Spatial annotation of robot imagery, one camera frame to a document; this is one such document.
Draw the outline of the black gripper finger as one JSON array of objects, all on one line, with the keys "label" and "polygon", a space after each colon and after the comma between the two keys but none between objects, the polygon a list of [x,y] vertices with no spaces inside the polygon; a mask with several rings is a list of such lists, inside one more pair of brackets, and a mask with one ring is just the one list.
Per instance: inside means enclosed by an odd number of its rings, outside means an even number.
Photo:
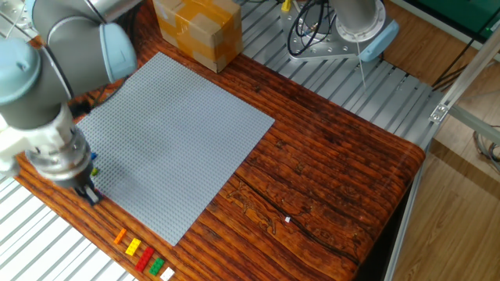
[{"label": "black gripper finger", "polygon": [[99,203],[103,199],[102,194],[95,188],[91,181],[88,181],[84,185],[84,197],[89,203]]},{"label": "black gripper finger", "polygon": [[98,203],[98,193],[92,187],[74,187],[74,190],[80,197],[85,199],[90,206],[94,206]]}]

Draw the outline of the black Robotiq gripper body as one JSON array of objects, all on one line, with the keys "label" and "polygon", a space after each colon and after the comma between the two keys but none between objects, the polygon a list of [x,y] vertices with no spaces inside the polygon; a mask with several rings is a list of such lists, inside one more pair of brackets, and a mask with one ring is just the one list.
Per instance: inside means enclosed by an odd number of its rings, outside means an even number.
[{"label": "black Robotiq gripper body", "polygon": [[91,179],[91,172],[93,168],[93,163],[89,162],[86,168],[77,173],[75,176],[71,176],[64,180],[55,180],[54,183],[60,187],[73,188],[75,190],[84,190],[86,186],[94,189],[95,185]]}]

